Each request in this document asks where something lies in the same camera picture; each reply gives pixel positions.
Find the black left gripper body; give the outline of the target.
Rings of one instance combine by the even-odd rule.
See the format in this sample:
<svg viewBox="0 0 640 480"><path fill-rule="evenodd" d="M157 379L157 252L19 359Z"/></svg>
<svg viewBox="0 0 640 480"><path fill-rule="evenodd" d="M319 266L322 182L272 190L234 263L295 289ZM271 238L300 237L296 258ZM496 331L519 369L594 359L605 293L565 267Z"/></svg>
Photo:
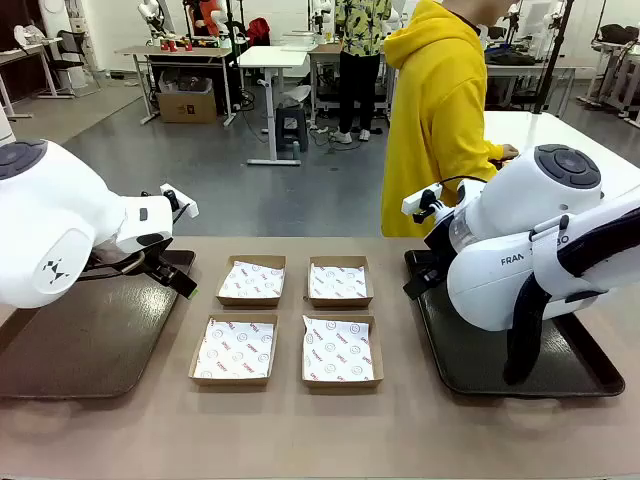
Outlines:
<svg viewBox="0 0 640 480"><path fill-rule="evenodd" d="M142 273L158 283L169 283L176 272L175 267L162 257L164 251L165 247L146 249L142 261Z"/></svg>

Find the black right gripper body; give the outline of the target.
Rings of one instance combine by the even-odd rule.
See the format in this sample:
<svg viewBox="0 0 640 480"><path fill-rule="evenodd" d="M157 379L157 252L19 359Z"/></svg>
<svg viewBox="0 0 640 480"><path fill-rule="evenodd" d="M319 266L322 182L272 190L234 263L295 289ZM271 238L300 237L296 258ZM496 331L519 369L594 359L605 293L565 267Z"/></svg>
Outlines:
<svg viewBox="0 0 640 480"><path fill-rule="evenodd" d="M450 222L440 222L424 239L431 252L431 262L421 271L427 288L434 288L446 279L453 261L453 246L449 237Z"/></svg>

